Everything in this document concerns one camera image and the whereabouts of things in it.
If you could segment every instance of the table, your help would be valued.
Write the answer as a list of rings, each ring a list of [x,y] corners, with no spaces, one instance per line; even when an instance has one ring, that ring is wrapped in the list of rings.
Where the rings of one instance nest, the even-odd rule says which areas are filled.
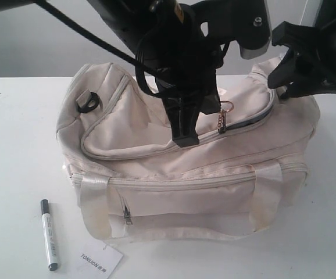
[[[220,76],[229,87],[243,76]],[[0,78],[0,279],[69,278],[89,235],[62,170],[55,124],[70,78]],[[112,278],[336,278],[336,95],[306,152],[308,186],[267,231],[233,241],[122,245]],[[52,203],[61,267],[48,271],[40,200]]]

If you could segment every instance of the bag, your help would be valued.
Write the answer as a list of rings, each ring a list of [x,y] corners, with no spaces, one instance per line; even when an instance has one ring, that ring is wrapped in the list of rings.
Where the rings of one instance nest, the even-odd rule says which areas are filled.
[[[267,228],[305,183],[303,153],[320,117],[314,97],[283,101],[283,88],[268,89],[279,62],[255,65],[235,87],[219,90],[234,104],[226,133],[217,131],[218,114],[201,114],[200,144],[187,148],[171,140],[161,100],[141,92],[125,70],[85,65],[56,135],[89,233],[108,242],[228,240]],[[93,110],[78,112],[84,104]]]

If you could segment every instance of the white wall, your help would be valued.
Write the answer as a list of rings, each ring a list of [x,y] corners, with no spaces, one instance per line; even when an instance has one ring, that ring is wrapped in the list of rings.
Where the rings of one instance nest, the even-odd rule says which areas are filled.
[[[198,0],[179,2],[192,4]],[[51,3],[89,31],[131,54],[86,0],[52,0]],[[267,3],[274,28],[284,20],[298,24],[306,0],[267,0]],[[281,51],[271,46],[267,54],[247,61],[240,58],[239,48],[233,42],[218,73],[247,73],[253,63],[277,56]],[[130,65],[77,35],[35,5],[0,13],[0,77],[73,76],[85,63],[103,62],[117,62],[133,71]]]

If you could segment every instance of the cream fabric bag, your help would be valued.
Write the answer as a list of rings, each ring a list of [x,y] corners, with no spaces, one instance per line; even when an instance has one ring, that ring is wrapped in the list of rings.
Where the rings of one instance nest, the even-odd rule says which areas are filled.
[[[305,183],[303,153],[320,116],[314,97],[282,101],[283,88],[267,88],[279,61],[219,90],[235,106],[227,132],[217,132],[218,114],[200,115],[200,144],[188,148],[172,142],[160,99],[125,70],[85,65],[68,89],[57,139],[90,234],[108,242],[228,240],[267,228]],[[79,113],[91,92],[99,106]]]

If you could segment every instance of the white marker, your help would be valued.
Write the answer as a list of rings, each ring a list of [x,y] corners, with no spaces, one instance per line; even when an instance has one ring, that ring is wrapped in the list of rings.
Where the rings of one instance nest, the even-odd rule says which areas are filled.
[[[53,224],[49,212],[49,203],[47,199],[41,202],[41,221],[44,229],[45,250],[47,251],[48,267],[50,271],[55,271],[58,268],[57,248],[53,235]]]

